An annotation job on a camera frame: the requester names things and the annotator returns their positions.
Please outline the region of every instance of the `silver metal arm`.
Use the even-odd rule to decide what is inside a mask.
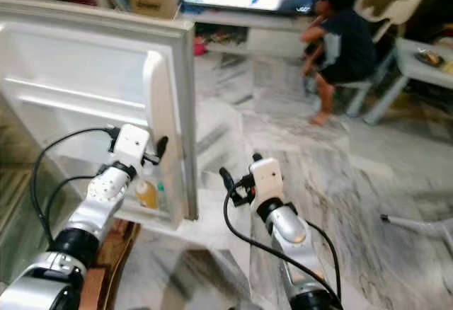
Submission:
[[[278,161],[274,158],[262,159],[261,155],[255,155],[254,159],[256,162],[250,166],[255,188],[251,208],[265,222],[272,236],[273,248],[325,279],[313,249],[309,225],[297,216],[294,206],[285,204]],[[293,310],[338,309],[336,300],[312,276],[283,260],[280,262],[280,273]]]
[[[266,226],[269,227],[271,224],[273,247],[324,278],[321,264],[311,243],[308,224],[288,206],[279,207],[269,214]],[[288,299],[302,292],[324,290],[313,277],[283,260],[280,261],[280,273]]]
[[[86,271],[113,223],[130,182],[141,174],[149,133],[124,125],[108,167],[54,242],[0,295],[1,310],[77,310]]]

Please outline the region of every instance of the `boy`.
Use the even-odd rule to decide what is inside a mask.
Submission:
[[[324,42],[307,56],[304,75],[313,69],[316,60],[328,48],[327,64],[320,67],[314,76],[321,98],[321,110],[310,119],[313,125],[323,126],[332,113],[335,91],[333,85],[364,79],[374,70],[376,56],[372,36],[365,20],[353,11],[353,1],[318,0],[315,12],[319,16],[302,33],[301,39],[307,44],[324,39]]]

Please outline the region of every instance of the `leg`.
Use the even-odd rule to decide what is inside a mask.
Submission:
[[[312,125],[323,126],[332,114],[332,100],[335,87],[330,85],[320,73],[316,73],[315,80],[318,84],[319,98],[321,98],[321,110],[309,122]]]
[[[315,66],[321,66],[324,62],[324,43],[312,42],[305,49],[305,63],[302,67],[302,76],[308,76]]]
[[[359,115],[360,109],[363,105],[363,100],[368,94],[368,91],[371,87],[371,83],[366,81],[363,83],[364,87],[357,89],[357,92],[354,95],[354,98],[350,102],[348,109],[346,110],[346,115],[348,117],[357,117]]]
[[[392,48],[387,56],[382,60],[382,62],[376,68],[374,72],[374,82],[376,85],[379,85],[385,77],[390,64],[395,60],[396,51],[395,48]]]
[[[411,219],[388,216],[386,214],[381,214],[381,219],[384,222],[399,225],[420,234],[427,234],[428,236],[441,236],[444,231],[441,222],[419,222]]]
[[[405,76],[400,76],[398,80],[394,82],[392,87],[385,93],[385,95],[378,101],[378,103],[365,115],[363,120],[370,125],[375,125],[379,122],[381,117],[387,111],[387,108],[395,100],[395,98],[403,90],[404,86],[407,84],[409,78]]]

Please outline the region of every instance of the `black joint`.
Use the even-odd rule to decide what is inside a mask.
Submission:
[[[158,140],[156,144],[156,155],[159,159],[162,159],[162,157],[164,156],[167,144],[168,144],[167,136],[162,137]]]
[[[142,160],[142,161],[144,161],[144,160],[149,161],[150,163],[152,163],[152,164],[155,165],[155,166],[159,165],[159,163],[161,162],[161,159],[158,158],[157,156],[155,156],[155,155],[149,155],[149,154],[146,154],[146,153],[143,155],[143,160]]]
[[[258,213],[261,220],[266,223],[266,219],[269,217],[269,214],[281,206],[283,206],[283,203],[279,198],[270,198],[258,207],[256,213]]]
[[[274,223],[269,223],[269,225],[267,225],[267,227],[266,227],[266,230],[268,230],[268,233],[270,236],[272,236],[273,229],[274,229]]]
[[[106,128],[105,131],[110,135],[110,138],[112,139],[110,141],[110,147],[108,148],[108,151],[110,153],[113,153],[113,150],[115,149],[116,141],[118,139],[118,135],[120,135],[121,129],[119,127],[109,127]]]
[[[326,290],[304,292],[289,300],[292,310],[316,309],[316,310],[339,310],[340,304],[332,298]]]
[[[93,234],[80,229],[64,229],[50,244],[47,251],[66,253],[89,267],[98,247],[99,240]]]
[[[245,198],[242,198],[240,200],[237,200],[236,202],[233,202],[234,203],[234,206],[235,207],[238,207],[238,206],[242,206],[244,204],[251,204],[253,201],[253,196],[248,196],[248,197],[245,197]]]
[[[239,205],[244,204],[245,202],[243,201],[243,198],[237,193],[236,190],[233,190],[234,188],[234,180],[231,177],[231,174],[229,174],[228,170],[225,167],[221,167],[219,169],[219,174],[224,180],[224,185],[227,191],[230,192],[230,197],[233,200],[234,206],[237,207]]]
[[[129,178],[131,178],[131,180],[134,179],[134,177],[137,175],[137,171],[135,170],[134,166],[127,167],[126,165],[124,165],[123,163],[120,163],[119,161],[114,162],[112,164],[112,167],[115,167],[115,168],[127,173],[127,175],[129,176]]]
[[[250,189],[253,186],[255,186],[255,179],[253,179],[253,174],[250,173],[250,174],[242,177],[241,184],[242,184],[243,187],[250,188]]]
[[[54,302],[50,306],[50,310],[77,310],[80,304],[80,291],[72,287],[62,289]]]
[[[296,215],[298,215],[297,209],[292,202],[287,202],[285,205],[288,206]]]
[[[263,156],[259,153],[255,153],[254,155],[252,155],[253,157],[253,161],[257,162],[257,161],[260,161],[261,159],[263,159]]]
[[[100,174],[104,173],[105,170],[107,170],[108,168],[108,165],[105,165],[104,163],[101,165],[101,167],[98,169],[98,172],[96,173],[97,176],[99,176]]]

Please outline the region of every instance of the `marble floor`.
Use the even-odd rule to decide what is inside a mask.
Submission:
[[[443,242],[383,224],[379,218],[381,213],[424,220],[453,217],[451,117],[402,96],[378,126],[337,115],[324,128],[312,127],[307,122],[311,99],[303,94],[299,68],[296,61],[272,57],[209,53],[195,59],[199,186],[219,191],[221,166],[241,176],[253,152],[274,156],[280,161],[287,198],[333,239],[346,310],[453,309],[447,288],[453,259]],[[122,281],[118,309],[144,305],[147,309],[201,309],[200,303],[196,307],[189,302],[201,289],[194,287],[196,280],[208,294],[201,303],[203,309],[227,310],[247,294],[234,283],[213,277],[223,274],[208,274],[203,265],[188,263],[214,259],[202,258],[206,253],[182,255],[177,248],[165,249],[164,263],[151,262],[150,257],[160,251],[144,255],[143,243],[149,243],[151,234],[142,233],[123,281],[140,275],[137,264],[158,265],[160,270],[168,265],[171,277],[157,273],[162,276],[161,289],[173,288],[174,301],[179,302],[178,292],[185,301],[170,307],[156,300],[131,303]],[[256,217],[251,220],[251,233],[268,242]],[[333,281],[328,247],[317,235],[314,240]],[[183,268],[175,275],[177,264]],[[245,274],[255,303],[263,309],[289,309],[274,258],[252,248]],[[184,291],[187,284],[192,285],[189,292]],[[219,286],[222,295],[212,285]]]

